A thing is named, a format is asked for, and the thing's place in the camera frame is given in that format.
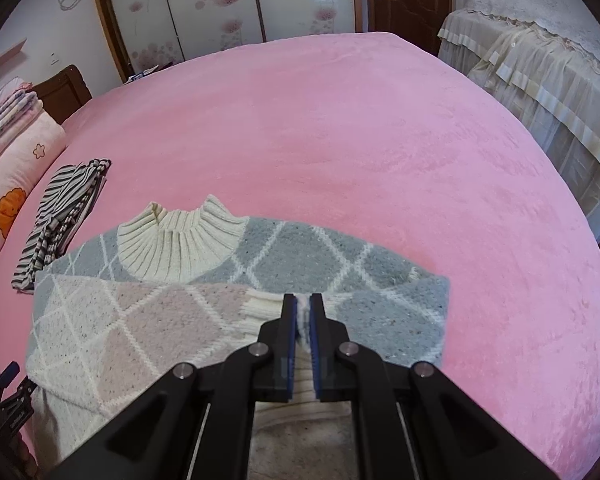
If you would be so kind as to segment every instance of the blue gripper pad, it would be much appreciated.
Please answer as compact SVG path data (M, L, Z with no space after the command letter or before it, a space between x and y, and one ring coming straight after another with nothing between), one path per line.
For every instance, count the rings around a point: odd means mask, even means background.
M291 399L294 392L294 371L296 369L296 329L298 326L298 299L295 296L293 296L291 307L292 316L289 322L289 348L288 357L286 359L286 392L289 399Z
M0 374L0 387L6 388L11 384L16 376L20 373L20 367L16 361L11 361L11 363L4 369L4 371Z
M315 397L320 399L322 394L320 380L320 349L318 346L317 323L314 312L314 302L309 304L309 343L311 345L311 366L314 374Z

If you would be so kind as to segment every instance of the metal screw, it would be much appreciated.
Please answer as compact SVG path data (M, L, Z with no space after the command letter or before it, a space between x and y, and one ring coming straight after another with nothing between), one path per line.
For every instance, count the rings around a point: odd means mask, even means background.
M352 355L358 353L359 348L358 345L356 345L355 343L352 343L351 341L345 341L344 343L341 343L340 346L338 346L338 350L340 350L340 352L342 352L347 357L351 357Z
M266 343L261 343L258 341L257 343L252 344L249 347L249 353L256 357L261 357L265 355L269 351L269 345Z
M186 379L193 373L193 365L189 363L178 363L173 367L173 375L179 379Z
M436 371L436 369L431 363L421 361L413 365L413 371L416 372L420 377L424 378L431 377L433 375L433 372Z

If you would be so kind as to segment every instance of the pink bedsheet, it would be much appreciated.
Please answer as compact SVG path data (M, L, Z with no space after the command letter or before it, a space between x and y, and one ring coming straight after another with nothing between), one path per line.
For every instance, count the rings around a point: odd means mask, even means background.
M531 135L461 74L390 34L312 36L192 60L64 124L71 144L0 253L0 370L26 352L10 287L61 164L112 160L72 247L146 204L298 220L451 281L443 370L565 479L600 453L600 252Z

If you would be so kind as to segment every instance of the knit sweater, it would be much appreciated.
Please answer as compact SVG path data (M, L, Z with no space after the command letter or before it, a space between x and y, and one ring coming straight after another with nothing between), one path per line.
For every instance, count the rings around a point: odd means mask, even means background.
M322 292L328 317L383 358L440 358L446 278L336 231L235 217L212 196L190 212L151 203L36 275L27 372L42 391L34 426L55 435L39 456L53 463L71 452L174 363L204 366L253 342L280 315L285 292L300 295L299 350L308 339L303 294ZM302 351L293 405L258 408L256 429L348 409L315 402Z

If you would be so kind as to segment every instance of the wooden headboard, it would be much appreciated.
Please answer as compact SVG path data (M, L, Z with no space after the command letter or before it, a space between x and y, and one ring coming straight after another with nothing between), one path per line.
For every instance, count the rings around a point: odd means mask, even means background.
M91 92L75 65L69 65L51 79L35 85L33 91L38 94L46 113L58 124L64 123L71 114L91 99Z

